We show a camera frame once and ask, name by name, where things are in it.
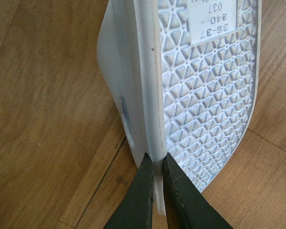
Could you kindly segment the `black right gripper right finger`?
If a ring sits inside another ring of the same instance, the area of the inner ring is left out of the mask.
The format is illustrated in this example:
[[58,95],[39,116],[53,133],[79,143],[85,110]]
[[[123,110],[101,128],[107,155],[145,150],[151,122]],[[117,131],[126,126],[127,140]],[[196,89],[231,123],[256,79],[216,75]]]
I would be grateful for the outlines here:
[[205,200],[169,153],[163,162],[163,193],[168,228],[232,228]]

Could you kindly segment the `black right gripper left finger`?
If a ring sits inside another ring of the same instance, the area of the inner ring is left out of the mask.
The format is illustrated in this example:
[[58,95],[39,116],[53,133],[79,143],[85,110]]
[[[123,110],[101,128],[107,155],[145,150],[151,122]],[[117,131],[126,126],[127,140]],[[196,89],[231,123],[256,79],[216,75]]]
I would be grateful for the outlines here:
[[124,199],[110,217],[105,229],[150,229],[153,214],[153,162],[144,154]]

